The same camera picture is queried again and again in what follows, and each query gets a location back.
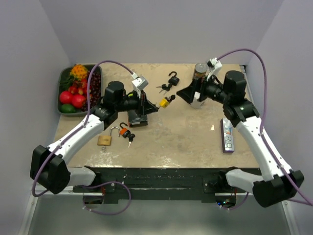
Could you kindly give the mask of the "yellow padlock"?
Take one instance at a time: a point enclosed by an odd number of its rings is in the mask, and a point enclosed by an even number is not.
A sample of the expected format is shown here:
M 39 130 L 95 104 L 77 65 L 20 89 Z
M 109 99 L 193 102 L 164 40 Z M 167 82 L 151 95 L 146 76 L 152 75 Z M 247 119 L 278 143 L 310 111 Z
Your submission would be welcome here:
M 173 95 L 171 95 L 171 96 L 169 96 L 169 97 L 164 97 L 162 100 L 161 100 L 161 102 L 159 103 L 160 104 L 160 107 L 162 107 L 162 108 L 166 108 L 166 107 L 168 107 L 170 104 L 171 104 L 171 102 L 173 101 L 173 100 L 175 100 L 176 99 L 176 96 L 173 94 Z

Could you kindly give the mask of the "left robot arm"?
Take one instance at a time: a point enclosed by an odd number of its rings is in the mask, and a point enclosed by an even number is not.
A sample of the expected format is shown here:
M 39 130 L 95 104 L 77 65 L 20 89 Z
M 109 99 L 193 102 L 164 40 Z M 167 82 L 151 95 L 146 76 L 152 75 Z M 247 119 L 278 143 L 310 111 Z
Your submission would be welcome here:
M 48 147 L 37 146 L 32 154 L 30 177 L 32 193 L 36 184 L 58 194 L 68 186 L 84 186 L 90 192 L 101 188 L 101 180 L 90 167 L 68 167 L 71 158 L 92 138 L 106 130 L 118 118 L 118 113 L 134 110 L 138 116 L 158 111 L 144 92 L 148 81 L 138 77 L 132 81 L 133 91 L 126 93 L 122 82 L 113 81 L 85 118 L 65 136 Z

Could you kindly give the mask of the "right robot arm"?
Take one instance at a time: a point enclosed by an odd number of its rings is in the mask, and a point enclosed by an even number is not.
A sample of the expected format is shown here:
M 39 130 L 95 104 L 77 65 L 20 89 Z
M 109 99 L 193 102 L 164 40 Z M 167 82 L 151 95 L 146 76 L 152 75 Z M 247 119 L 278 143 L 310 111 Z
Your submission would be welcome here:
M 291 199 L 302 185 L 304 175 L 284 161 L 261 128 L 259 112 L 245 97 L 244 74 L 230 70 L 225 74 L 222 85 L 215 83 L 216 79 L 214 75 L 207 79 L 195 78 L 188 87 L 177 91 L 177 95 L 188 104 L 192 103 L 196 93 L 200 94 L 199 101 L 209 98 L 221 103 L 225 117 L 245 139 L 261 171 L 261 175 L 254 175 L 237 167 L 222 170 L 217 179 L 218 188 L 223 192 L 240 188 L 252 193 L 263 208 Z

